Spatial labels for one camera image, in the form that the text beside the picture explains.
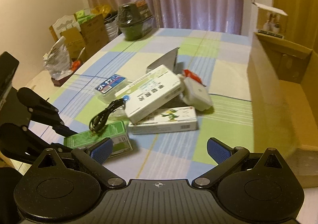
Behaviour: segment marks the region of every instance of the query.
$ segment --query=green box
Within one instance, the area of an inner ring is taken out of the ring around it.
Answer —
[[[113,143],[111,157],[133,150],[123,121],[107,124],[104,130],[100,133],[86,131],[65,137],[64,145],[71,149],[75,149],[80,146],[89,148],[107,137],[111,138]]]

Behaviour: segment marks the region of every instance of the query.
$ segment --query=checkered tablecloth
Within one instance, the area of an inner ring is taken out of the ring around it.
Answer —
[[[90,119],[105,108],[94,88],[117,73],[134,81],[164,53],[179,48],[177,67],[190,69],[207,86],[214,107],[198,113],[196,131],[132,135],[133,152],[104,163],[109,170],[131,178],[195,177],[216,163],[206,142],[216,137],[227,145],[253,151],[253,120],[246,74],[250,45],[247,37],[190,29],[155,29],[145,38],[128,42],[120,35],[88,60],[50,99],[67,126],[88,130]],[[42,139],[63,144],[51,127],[34,123],[30,129]]]

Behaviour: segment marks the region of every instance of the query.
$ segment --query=cartoon bird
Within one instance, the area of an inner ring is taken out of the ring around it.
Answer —
[[[177,110],[171,109],[171,110],[166,111],[166,114],[161,114],[161,116],[162,117],[168,116],[169,121],[177,121],[177,120],[175,120],[175,118],[178,118],[179,116],[174,114],[176,112],[177,112]]]

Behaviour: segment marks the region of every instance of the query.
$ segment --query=metal screw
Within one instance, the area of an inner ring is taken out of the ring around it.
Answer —
[[[118,185],[121,185],[124,181],[121,178],[112,177],[112,178],[109,178],[107,182],[112,186],[118,186]]]
[[[200,177],[194,180],[194,182],[199,186],[204,186],[210,183],[208,178]]]

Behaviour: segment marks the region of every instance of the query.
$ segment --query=cable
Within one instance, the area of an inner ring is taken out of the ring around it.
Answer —
[[[105,125],[107,122],[107,119],[109,115],[115,110],[124,105],[124,99],[117,99],[109,104],[103,111],[101,111],[99,114],[95,115],[91,121],[89,122],[89,129],[92,132],[98,133]]]

